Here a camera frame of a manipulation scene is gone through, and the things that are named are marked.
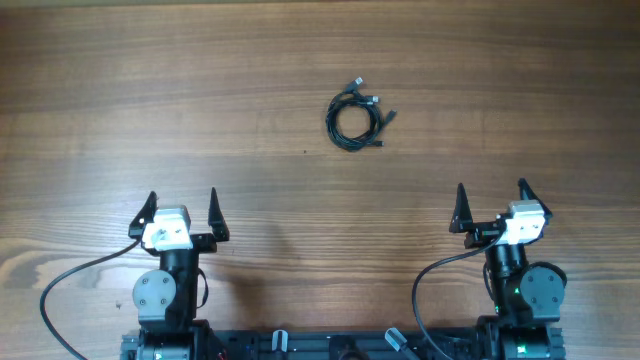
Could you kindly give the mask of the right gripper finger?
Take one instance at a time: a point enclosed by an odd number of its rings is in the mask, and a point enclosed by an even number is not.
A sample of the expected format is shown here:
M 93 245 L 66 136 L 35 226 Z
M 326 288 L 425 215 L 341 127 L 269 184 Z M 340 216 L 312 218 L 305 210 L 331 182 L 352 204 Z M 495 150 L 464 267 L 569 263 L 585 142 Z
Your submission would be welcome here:
M 525 178 L 520 178 L 518 180 L 518 187 L 521 200 L 537 201 L 544 212 L 544 218 L 546 220 L 551 220 L 553 218 L 552 211 L 544 204 L 542 200 L 539 199 L 539 197 L 532 190 Z
M 473 229 L 473 217 L 469 206 L 465 187 L 462 183 L 457 186 L 454 211 L 449 226 L 450 233 L 469 232 Z

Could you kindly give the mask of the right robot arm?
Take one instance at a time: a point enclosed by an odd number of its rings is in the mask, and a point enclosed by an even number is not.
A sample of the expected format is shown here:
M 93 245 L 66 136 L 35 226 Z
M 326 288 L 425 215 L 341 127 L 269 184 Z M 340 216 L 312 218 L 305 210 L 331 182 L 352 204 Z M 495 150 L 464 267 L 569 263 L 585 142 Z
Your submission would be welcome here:
M 482 359 L 564 359 L 560 306 L 566 273 L 549 262 L 529 262 L 526 247 L 542 239 L 553 214 L 531 189 L 518 181 L 520 199 L 492 221 L 473 220 L 466 190 L 457 187 L 449 231 L 465 235 L 466 249 L 485 254 L 483 276 L 496 307 L 494 316 L 478 318 Z

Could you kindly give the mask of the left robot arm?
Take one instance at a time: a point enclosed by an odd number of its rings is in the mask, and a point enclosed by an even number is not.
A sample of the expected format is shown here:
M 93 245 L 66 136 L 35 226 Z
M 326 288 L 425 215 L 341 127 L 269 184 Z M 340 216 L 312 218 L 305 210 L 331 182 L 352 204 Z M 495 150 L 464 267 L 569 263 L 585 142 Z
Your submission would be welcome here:
M 120 357 L 129 360 L 226 359 L 225 345 L 209 322 L 196 318 L 208 291 L 199 296 L 198 280 L 205 279 L 199 256 L 217 251 L 229 240 L 229 229 L 211 190 L 207 233 L 192 234 L 184 205 L 160 207 L 152 192 L 129 225 L 128 235 L 159 259 L 159 268 L 136 281 L 132 299 L 138 311 L 139 333 L 122 338 Z

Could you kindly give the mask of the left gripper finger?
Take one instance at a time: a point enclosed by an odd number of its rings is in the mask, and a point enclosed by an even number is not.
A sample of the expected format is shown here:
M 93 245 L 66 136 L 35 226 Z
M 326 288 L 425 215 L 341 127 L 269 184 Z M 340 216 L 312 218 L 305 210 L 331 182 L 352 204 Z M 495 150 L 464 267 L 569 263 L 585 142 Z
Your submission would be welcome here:
M 222 214 L 215 187 L 211 188 L 210 193 L 208 225 L 211 228 L 215 242 L 227 242 L 229 240 L 230 232 Z
M 158 196 L 155 191 L 151 191 L 146 202 L 131 221 L 128 229 L 128 236 L 132 239 L 141 239 L 147 224 L 153 222 L 153 217 L 158 208 Z

